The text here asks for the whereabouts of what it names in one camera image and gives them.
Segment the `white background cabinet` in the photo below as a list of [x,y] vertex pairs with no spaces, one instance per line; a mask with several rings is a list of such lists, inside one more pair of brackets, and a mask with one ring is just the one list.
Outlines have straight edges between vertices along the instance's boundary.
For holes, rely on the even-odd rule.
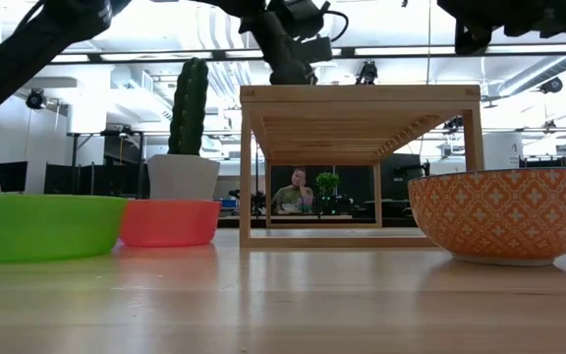
[[483,160],[486,170],[515,169],[523,157],[520,133],[489,133],[482,136]]

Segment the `green cactus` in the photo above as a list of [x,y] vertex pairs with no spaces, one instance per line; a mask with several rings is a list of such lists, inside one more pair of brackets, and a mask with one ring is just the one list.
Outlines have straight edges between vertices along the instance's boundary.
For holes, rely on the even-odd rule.
[[199,155],[208,90],[208,67],[203,59],[185,62],[178,76],[170,122],[168,153]]

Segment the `black ceiling spotlight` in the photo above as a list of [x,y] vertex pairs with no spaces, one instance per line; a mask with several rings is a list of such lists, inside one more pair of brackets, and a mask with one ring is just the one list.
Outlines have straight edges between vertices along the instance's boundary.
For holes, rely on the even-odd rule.
[[543,94],[548,93],[558,93],[563,89],[563,82],[558,78],[555,77],[538,87],[538,90]]
[[374,85],[377,78],[378,72],[375,62],[367,60],[364,62],[356,76],[356,85]]
[[47,98],[42,88],[32,88],[26,99],[26,106],[32,110],[42,110],[47,106]]

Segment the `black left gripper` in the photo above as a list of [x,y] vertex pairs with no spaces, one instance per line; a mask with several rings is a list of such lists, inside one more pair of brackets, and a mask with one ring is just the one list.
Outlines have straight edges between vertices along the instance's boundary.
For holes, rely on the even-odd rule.
[[239,32],[249,31],[269,65],[272,85],[315,85],[317,77],[309,63],[293,53],[294,40],[272,11],[242,17]]

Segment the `person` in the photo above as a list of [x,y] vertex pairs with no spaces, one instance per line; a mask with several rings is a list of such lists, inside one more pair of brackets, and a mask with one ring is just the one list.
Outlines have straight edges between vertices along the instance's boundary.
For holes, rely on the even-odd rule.
[[280,188],[272,200],[279,214],[311,212],[313,191],[308,185],[305,169],[295,168],[291,176],[291,183]]

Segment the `red plastic bowl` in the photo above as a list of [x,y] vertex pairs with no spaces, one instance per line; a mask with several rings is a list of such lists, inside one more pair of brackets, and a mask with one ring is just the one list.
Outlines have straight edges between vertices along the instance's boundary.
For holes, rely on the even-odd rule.
[[201,200],[127,202],[120,240],[128,247],[176,248],[205,245],[217,229],[221,203]]

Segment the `small green potted plant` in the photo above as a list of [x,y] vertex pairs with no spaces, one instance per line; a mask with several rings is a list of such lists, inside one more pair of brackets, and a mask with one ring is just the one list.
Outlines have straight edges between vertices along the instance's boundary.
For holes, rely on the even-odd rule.
[[332,196],[340,184],[340,177],[336,173],[322,172],[316,176],[315,184],[321,196]]

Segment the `wooden slatted shelf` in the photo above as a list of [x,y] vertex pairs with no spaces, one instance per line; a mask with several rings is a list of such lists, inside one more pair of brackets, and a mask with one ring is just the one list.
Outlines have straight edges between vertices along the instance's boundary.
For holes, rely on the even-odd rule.
[[464,122],[466,168],[484,167],[481,91],[469,85],[242,87],[239,243],[246,249],[417,248],[425,236],[253,237],[252,146],[265,166],[358,165],[373,170],[375,221],[380,228],[380,162],[457,116]]

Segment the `black partition screens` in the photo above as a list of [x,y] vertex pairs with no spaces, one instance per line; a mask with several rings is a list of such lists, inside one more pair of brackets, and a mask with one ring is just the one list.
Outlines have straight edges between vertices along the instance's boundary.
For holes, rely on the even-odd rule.
[[70,165],[47,164],[43,192],[147,199],[149,197],[147,166],[143,166],[140,177],[139,167],[135,164],[92,164],[75,168]]
[[566,168],[566,156],[526,156],[519,162],[521,168]]

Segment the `black table frame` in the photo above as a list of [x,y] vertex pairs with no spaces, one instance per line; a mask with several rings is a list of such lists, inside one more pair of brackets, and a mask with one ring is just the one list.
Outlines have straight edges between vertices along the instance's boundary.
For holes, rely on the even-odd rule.
[[[218,218],[218,227],[221,228],[238,228],[239,216],[223,216]],[[274,225],[291,225],[291,224],[374,224],[373,218],[353,218],[351,215],[332,215],[329,217],[318,218],[312,215],[275,215],[270,217],[270,226]],[[417,223],[410,216],[408,217],[391,217],[383,218],[381,221],[383,227],[416,227]]]

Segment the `large black screen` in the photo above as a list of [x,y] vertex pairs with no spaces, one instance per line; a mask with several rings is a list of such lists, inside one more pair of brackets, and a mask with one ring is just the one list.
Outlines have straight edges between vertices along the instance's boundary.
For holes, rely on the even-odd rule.
[[381,204],[384,218],[402,217],[410,206],[408,183],[424,176],[418,154],[395,153],[381,161]]

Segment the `green plastic bowl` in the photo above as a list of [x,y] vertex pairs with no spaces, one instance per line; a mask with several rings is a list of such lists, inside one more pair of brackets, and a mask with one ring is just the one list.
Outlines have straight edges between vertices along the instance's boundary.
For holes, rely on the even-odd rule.
[[78,259],[110,252],[128,201],[0,194],[0,263]]

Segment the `small black monitor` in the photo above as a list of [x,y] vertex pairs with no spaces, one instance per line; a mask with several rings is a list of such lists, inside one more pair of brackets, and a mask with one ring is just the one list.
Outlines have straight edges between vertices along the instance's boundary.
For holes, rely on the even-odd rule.
[[0,193],[22,193],[26,190],[28,163],[0,163]]

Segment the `orange patterned ceramic bowl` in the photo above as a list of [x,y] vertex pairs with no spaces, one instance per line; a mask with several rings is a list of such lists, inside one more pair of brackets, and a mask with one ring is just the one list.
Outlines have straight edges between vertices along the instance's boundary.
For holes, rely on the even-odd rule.
[[432,175],[408,192],[423,234],[457,260],[540,266],[566,254],[566,167]]

